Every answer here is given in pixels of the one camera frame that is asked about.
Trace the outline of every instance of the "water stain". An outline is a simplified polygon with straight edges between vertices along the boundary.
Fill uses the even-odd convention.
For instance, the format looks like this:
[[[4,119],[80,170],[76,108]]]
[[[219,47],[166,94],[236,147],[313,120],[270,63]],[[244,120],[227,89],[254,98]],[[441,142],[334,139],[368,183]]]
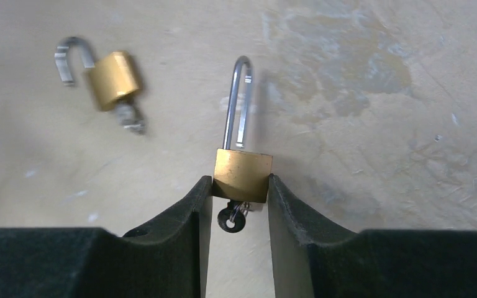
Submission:
[[[280,13],[263,14],[265,42],[281,65],[275,87],[284,101],[299,106],[319,98],[348,117],[370,107],[367,94],[408,92],[409,51],[359,1],[286,4]]]

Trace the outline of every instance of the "padlock body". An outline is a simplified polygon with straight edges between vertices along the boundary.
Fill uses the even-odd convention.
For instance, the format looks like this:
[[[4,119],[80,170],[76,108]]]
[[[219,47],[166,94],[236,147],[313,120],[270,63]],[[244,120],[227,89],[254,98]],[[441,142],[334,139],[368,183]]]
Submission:
[[[235,150],[217,150],[213,196],[265,203],[273,156]]]
[[[96,62],[85,76],[100,111],[114,109],[116,103],[140,91],[140,80],[127,52],[113,52]]]

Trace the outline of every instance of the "padlock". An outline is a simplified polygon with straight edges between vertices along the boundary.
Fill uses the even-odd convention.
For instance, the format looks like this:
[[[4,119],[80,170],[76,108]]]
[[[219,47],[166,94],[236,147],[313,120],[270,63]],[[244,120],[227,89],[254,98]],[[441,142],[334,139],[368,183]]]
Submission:
[[[244,80],[246,92],[240,112],[236,146],[244,148],[246,121],[253,89],[253,66],[248,57],[241,56],[235,63],[227,107],[224,141],[222,149],[217,150],[212,186],[213,196],[231,200],[227,208],[218,215],[220,227],[230,233],[239,232],[244,228],[245,216],[243,210],[247,211],[248,204],[246,203],[266,202],[268,177],[271,173],[273,161],[271,155],[230,150],[242,66],[246,67]],[[228,220],[235,224],[234,227],[227,225]]]
[[[79,37],[65,38],[57,46],[55,60],[66,86],[74,86],[75,83],[67,62],[68,50],[74,45],[80,47],[84,76],[94,95],[97,109],[114,110],[122,126],[137,134],[145,133],[143,117],[133,99],[141,90],[140,78],[130,55],[125,51],[117,51],[96,61],[87,41]]]

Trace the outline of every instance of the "gray surface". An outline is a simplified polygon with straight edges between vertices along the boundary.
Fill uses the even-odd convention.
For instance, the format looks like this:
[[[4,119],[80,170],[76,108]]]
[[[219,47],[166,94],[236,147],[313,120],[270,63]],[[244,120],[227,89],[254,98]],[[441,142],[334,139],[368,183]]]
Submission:
[[[53,51],[75,34],[98,58],[135,56],[145,137],[61,85]],[[121,234],[182,198],[213,172],[240,55],[256,73],[248,150],[308,204],[352,230],[477,229],[466,0],[0,0],[0,226]],[[237,235],[213,223],[208,297],[273,297],[267,209]]]

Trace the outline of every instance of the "padlock shackle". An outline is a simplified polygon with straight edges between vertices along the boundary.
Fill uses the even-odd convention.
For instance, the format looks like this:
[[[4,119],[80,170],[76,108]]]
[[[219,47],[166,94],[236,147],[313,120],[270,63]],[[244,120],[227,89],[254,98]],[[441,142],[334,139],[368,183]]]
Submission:
[[[231,147],[231,138],[233,134],[233,123],[235,122],[235,110],[237,109],[237,100],[239,97],[239,82],[242,67],[246,66],[246,75],[244,82],[246,83],[246,93],[240,111],[240,122],[238,125],[237,147],[244,148],[244,137],[246,130],[246,120],[248,117],[248,109],[250,106],[252,89],[253,89],[253,65],[246,56],[240,56],[235,63],[233,70],[233,78],[231,80],[231,90],[229,91],[229,103],[227,106],[227,118],[225,120],[224,141],[222,149],[229,150]]]
[[[79,37],[67,37],[63,39],[57,46],[56,53],[54,57],[56,59],[56,67],[59,71],[59,75],[63,83],[67,86],[74,85],[74,78],[72,77],[72,72],[68,67],[68,50],[72,46],[79,47],[79,53],[81,55],[81,61],[85,68],[93,68],[95,59],[92,54],[91,47],[88,42]]]

